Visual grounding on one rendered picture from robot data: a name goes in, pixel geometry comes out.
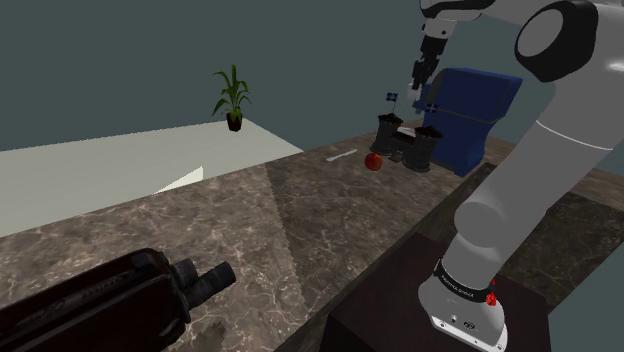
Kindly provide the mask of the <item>green potted plant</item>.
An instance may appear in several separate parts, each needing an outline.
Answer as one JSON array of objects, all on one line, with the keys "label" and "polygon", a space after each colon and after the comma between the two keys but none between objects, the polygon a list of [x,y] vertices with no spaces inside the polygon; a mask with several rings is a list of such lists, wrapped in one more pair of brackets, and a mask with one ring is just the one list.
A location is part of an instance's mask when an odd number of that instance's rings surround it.
[{"label": "green potted plant", "polygon": [[231,132],[239,132],[243,122],[241,103],[246,100],[249,104],[252,104],[248,96],[250,93],[248,84],[246,81],[238,79],[237,66],[235,64],[231,65],[230,74],[218,71],[213,73],[213,76],[221,76],[226,83],[226,87],[221,91],[221,98],[216,102],[212,116],[217,112],[221,112],[226,117],[228,129]]}]

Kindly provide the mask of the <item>dark robot stand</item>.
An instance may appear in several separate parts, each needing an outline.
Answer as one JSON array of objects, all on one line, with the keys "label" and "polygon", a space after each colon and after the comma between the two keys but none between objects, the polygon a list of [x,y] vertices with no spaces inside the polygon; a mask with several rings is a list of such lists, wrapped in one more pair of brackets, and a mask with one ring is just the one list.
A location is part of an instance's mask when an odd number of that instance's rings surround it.
[{"label": "dark robot stand", "polygon": [[[479,352],[436,329],[417,290],[443,247],[415,233],[386,257],[329,314],[319,352]],[[552,352],[543,296],[496,275],[505,312],[505,352]]]}]

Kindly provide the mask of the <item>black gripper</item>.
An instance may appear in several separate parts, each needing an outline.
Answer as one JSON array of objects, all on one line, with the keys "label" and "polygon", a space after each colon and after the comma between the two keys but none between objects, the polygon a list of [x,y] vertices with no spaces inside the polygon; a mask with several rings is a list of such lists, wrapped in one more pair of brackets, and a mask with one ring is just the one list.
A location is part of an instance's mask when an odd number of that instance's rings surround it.
[{"label": "black gripper", "polygon": [[446,38],[435,38],[428,35],[423,37],[420,52],[421,57],[414,63],[412,71],[411,89],[418,91],[427,82],[439,63],[446,46]]}]

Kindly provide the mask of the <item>black toy castle with flags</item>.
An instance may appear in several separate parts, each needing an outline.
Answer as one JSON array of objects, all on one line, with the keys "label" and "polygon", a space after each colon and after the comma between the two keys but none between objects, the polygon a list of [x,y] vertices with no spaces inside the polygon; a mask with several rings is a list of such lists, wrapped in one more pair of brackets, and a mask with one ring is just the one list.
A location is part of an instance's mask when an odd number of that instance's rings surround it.
[{"label": "black toy castle with flags", "polygon": [[406,168],[426,173],[443,134],[433,126],[403,129],[403,123],[394,111],[379,115],[375,140],[369,150],[379,157],[400,157]]}]

